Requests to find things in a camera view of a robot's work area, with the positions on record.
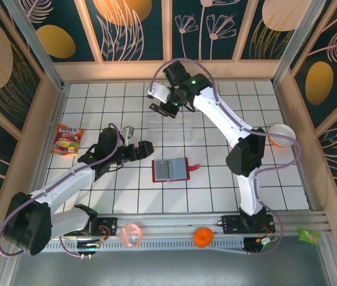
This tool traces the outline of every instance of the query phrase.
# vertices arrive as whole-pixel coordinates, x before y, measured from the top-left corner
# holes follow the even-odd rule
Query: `green snack bag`
[[[306,241],[307,243],[318,245],[319,233],[314,231],[307,231],[304,228],[299,228],[298,241]]]

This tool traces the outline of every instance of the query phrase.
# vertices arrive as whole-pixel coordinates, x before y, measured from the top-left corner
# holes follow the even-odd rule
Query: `chip bag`
[[[59,124],[52,152],[62,156],[76,156],[83,134],[84,129],[69,128]]]

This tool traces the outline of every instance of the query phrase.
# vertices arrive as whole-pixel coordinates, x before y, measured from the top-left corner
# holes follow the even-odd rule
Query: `orange ball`
[[[206,247],[214,239],[214,233],[209,228],[199,228],[194,233],[194,243],[197,247]]]

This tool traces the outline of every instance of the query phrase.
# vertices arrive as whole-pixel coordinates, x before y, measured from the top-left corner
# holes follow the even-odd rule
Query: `white tile floor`
[[[219,81],[218,86],[222,99],[253,127],[266,128],[283,122],[270,81]],[[225,163],[230,150],[225,137],[200,111],[179,113],[176,120],[182,116],[191,123],[192,130],[184,135],[181,131],[176,140],[170,140],[167,131],[152,136],[149,120],[158,118],[164,125],[172,124],[173,121],[166,120],[173,119],[152,117],[155,113],[148,109],[151,100],[144,93],[147,87],[148,83],[71,85],[61,123],[86,129],[79,156],[97,142],[101,129],[110,122],[120,128],[133,126],[131,143],[154,138],[151,141],[155,152],[147,159],[126,163],[123,169],[105,174],[69,199],[59,211],[77,203],[87,204],[100,214],[237,211],[240,193],[237,180]],[[291,148],[266,142],[262,168],[286,164],[294,158]],[[189,181],[152,182],[151,160],[179,157],[201,165],[191,173]],[[53,155],[46,181],[62,175],[76,160],[77,157]],[[262,200],[275,210],[309,209],[296,165],[266,173],[259,181]]]

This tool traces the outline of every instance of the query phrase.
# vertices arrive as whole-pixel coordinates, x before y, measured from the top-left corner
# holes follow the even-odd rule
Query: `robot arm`
[[[219,99],[217,102],[211,82],[203,75],[191,77],[180,62],[175,62],[164,69],[164,74],[171,84],[166,88],[153,84],[148,97],[161,101],[160,106],[151,104],[150,108],[164,116],[175,118],[180,106],[190,104],[192,109],[201,110],[223,133],[228,140],[232,151],[226,158],[229,169],[237,176],[241,193],[241,216],[246,225],[259,223],[260,218],[266,215],[266,209],[261,205],[254,192],[254,173],[261,166],[264,155],[265,137],[252,135],[237,126],[225,112],[220,104],[243,127],[253,128],[240,119],[227,104]]]
[[[13,196],[7,216],[29,199],[44,194],[47,189],[53,187],[51,192],[19,211],[6,225],[3,237],[23,251],[35,255],[44,249],[51,238],[73,231],[93,234],[98,227],[97,212],[88,206],[78,204],[66,212],[55,212],[75,193],[109,172],[110,165],[141,160],[154,152],[154,147],[149,141],[139,142],[138,147],[128,144],[127,140],[132,137],[132,133],[132,128],[128,126],[124,136],[121,136],[124,144],[118,147],[113,156],[103,163],[84,168],[106,158],[114,149],[117,142],[116,131],[113,128],[105,128],[99,135],[98,143],[93,144],[65,174],[29,195],[19,192]]]

